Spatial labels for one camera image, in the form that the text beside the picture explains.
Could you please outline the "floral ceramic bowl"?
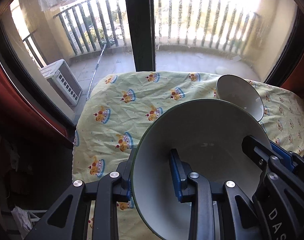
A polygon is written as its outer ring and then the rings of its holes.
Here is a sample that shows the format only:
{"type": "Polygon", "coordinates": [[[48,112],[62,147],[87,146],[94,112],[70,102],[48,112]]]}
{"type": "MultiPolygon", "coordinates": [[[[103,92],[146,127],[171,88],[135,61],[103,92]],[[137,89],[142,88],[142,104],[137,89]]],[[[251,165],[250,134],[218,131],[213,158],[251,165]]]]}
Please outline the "floral ceramic bowl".
{"type": "Polygon", "coordinates": [[[192,100],[164,112],[144,133],[132,164],[132,193],[146,226],[161,239],[188,238],[191,208],[175,196],[171,149],[194,172],[217,184],[232,180],[251,197],[261,170],[242,151],[248,135],[269,147],[260,124],[223,100],[192,100]]]}

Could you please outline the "white crumpled paper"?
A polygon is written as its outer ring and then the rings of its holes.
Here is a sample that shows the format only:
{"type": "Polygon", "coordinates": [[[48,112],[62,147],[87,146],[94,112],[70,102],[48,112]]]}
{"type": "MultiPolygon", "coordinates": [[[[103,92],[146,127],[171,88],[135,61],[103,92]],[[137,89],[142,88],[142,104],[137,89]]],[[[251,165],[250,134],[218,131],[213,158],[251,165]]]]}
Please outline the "white crumpled paper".
{"type": "Polygon", "coordinates": [[[21,234],[22,239],[25,239],[25,237],[27,236],[27,234],[31,231],[31,229],[33,227],[27,211],[16,206],[11,211],[11,214],[18,227],[18,230],[19,230],[19,233],[21,234]]]}

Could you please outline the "red curtain right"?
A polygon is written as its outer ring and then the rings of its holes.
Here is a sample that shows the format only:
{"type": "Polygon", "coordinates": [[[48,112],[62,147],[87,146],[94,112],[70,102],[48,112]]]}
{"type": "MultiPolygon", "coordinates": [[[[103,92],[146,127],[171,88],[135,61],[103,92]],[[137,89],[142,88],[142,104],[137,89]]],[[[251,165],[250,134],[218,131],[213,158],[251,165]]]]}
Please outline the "red curtain right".
{"type": "Polygon", "coordinates": [[[304,65],[297,66],[281,88],[289,90],[304,99],[304,65]]]}

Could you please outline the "red curtain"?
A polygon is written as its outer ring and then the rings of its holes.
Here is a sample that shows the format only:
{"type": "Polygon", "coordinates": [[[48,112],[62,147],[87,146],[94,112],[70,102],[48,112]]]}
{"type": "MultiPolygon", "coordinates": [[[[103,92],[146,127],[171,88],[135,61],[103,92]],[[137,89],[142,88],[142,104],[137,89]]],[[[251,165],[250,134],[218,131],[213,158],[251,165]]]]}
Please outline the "red curtain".
{"type": "Polygon", "coordinates": [[[304,65],[297,66],[281,88],[289,90],[304,99],[304,65]]]}
{"type": "Polygon", "coordinates": [[[10,81],[0,67],[0,115],[11,124],[22,128],[33,128],[49,135],[67,137],[65,128],[55,126],[51,121],[44,119],[13,88],[10,81]]]}

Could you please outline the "red curtain left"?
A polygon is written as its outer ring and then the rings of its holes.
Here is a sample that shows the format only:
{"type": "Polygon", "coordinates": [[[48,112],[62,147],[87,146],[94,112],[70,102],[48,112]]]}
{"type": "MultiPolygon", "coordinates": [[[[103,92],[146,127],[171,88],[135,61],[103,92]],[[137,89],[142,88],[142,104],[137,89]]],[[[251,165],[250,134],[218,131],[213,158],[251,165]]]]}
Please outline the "red curtain left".
{"type": "Polygon", "coordinates": [[[10,81],[0,67],[0,115],[11,124],[22,128],[33,128],[49,135],[67,137],[65,128],[55,126],[51,121],[44,119],[13,88],[10,81]]]}

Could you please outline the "yellow cake print tablecloth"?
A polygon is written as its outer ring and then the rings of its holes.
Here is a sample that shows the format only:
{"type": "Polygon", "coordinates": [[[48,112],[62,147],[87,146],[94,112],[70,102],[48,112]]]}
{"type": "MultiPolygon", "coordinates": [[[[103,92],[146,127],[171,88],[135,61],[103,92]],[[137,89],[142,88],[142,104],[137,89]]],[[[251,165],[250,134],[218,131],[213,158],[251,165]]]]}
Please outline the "yellow cake print tablecloth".
{"type": "MultiPolygon", "coordinates": [[[[219,75],[209,73],[125,73],[100,80],[85,104],[75,132],[73,179],[100,180],[126,161],[146,130],[164,112],[195,99],[216,99],[219,75]]],[[[304,101],[294,93],[249,81],[259,93],[267,137],[304,155],[304,101]]]]}

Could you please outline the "white outdoor air conditioner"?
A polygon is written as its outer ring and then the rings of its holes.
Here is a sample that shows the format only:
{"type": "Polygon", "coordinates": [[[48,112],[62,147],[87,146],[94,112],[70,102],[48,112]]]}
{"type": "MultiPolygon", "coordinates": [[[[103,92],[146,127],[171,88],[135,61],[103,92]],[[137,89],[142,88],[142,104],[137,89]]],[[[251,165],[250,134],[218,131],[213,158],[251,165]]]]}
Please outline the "white outdoor air conditioner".
{"type": "Polygon", "coordinates": [[[65,103],[69,106],[78,104],[83,90],[64,59],[46,65],[40,72],[65,103]]]}

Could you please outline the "balcony railing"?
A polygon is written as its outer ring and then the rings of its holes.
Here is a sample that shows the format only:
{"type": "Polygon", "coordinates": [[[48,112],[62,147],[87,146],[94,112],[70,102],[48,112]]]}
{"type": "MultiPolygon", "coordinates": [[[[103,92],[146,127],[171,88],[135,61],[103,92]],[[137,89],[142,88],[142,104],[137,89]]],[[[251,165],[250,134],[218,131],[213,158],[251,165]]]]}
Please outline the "balcony railing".
{"type": "MultiPolygon", "coordinates": [[[[27,31],[22,41],[38,68],[102,49],[131,49],[125,0],[83,0],[42,11],[38,0],[17,0],[27,31]]],[[[229,0],[154,0],[157,50],[170,46],[243,56],[262,17],[229,0]]]]}

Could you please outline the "white mop pole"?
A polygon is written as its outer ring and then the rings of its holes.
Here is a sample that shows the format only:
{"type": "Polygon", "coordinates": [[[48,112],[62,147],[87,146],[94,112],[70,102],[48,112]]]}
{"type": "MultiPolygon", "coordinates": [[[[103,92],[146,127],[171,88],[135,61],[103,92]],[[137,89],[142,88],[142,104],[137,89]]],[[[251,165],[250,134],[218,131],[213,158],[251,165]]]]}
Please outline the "white mop pole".
{"type": "Polygon", "coordinates": [[[96,75],[96,72],[97,72],[97,70],[98,70],[98,67],[99,67],[100,61],[101,61],[101,59],[102,59],[102,56],[104,55],[104,52],[105,52],[105,50],[106,50],[106,47],[107,47],[107,43],[104,44],[103,49],[101,50],[101,53],[100,53],[100,55],[99,55],[99,57],[98,57],[98,60],[97,60],[97,62],[96,62],[95,70],[94,70],[94,72],[93,72],[93,74],[92,74],[91,81],[90,81],[90,84],[89,84],[89,87],[88,87],[88,90],[87,90],[87,93],[86,93],[86,101],[89,100],[90,97],[91,97],[91,88],[92,88],[92,84],[93,84],[93,81],[94,81],[94,79],[95,79],[95,75],[96,75]]]}

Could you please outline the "black window frame post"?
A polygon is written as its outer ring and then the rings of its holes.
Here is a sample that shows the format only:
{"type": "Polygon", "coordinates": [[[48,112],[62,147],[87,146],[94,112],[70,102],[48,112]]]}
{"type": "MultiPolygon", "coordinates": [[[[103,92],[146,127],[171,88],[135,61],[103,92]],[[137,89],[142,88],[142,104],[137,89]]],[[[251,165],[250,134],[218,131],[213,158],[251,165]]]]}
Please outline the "black window frame post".
{"type": "Polygon", "coordinates": [[[153,72],[155,63],[154,0],[125,0],[132,52],[138,72],[153,72]]]}

